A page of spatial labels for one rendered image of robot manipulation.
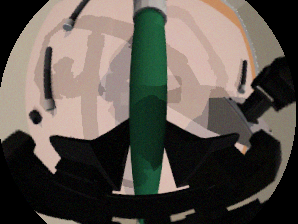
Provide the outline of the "green cylinder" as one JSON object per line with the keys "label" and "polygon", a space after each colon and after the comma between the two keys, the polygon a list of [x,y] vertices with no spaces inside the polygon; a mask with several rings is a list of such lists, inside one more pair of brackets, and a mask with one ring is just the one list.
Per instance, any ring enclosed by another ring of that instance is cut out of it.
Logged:
{"label": "green cylinder", "polygon": [[134,19],[129,83],[129,143],[134,194],[158,194],[165,152],[168,63],[165,19],[142,10]]}

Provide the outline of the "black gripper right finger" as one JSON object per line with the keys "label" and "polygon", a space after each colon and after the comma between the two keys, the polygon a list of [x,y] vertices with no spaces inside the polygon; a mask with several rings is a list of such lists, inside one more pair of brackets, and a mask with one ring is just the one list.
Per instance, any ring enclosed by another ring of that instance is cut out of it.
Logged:
{"label": "black gripper right finger", "polygon": [[229,133],[216,137],[198,137],[189,131],[177,127],[172,121],[166,121],[165,153],[168,156],[170,169],[176,188],[189,185],[186,183],[201,167],[206,157],[214,151],[233,147],[237,143],[239,133]]}

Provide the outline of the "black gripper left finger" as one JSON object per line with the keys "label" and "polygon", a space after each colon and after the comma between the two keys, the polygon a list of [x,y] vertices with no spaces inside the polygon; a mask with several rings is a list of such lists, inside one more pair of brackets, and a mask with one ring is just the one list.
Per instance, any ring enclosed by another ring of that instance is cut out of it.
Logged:
{"label": "black gripper left finger", "polygon": [[113,186],[114,192],[120,192],[130,148],[129,119],[121,121],[112,131],[97,139],[94,137],[93,140],[81,140],[53,135],[49,137],[49,143],[57,156],[97,167],[98,172]]}

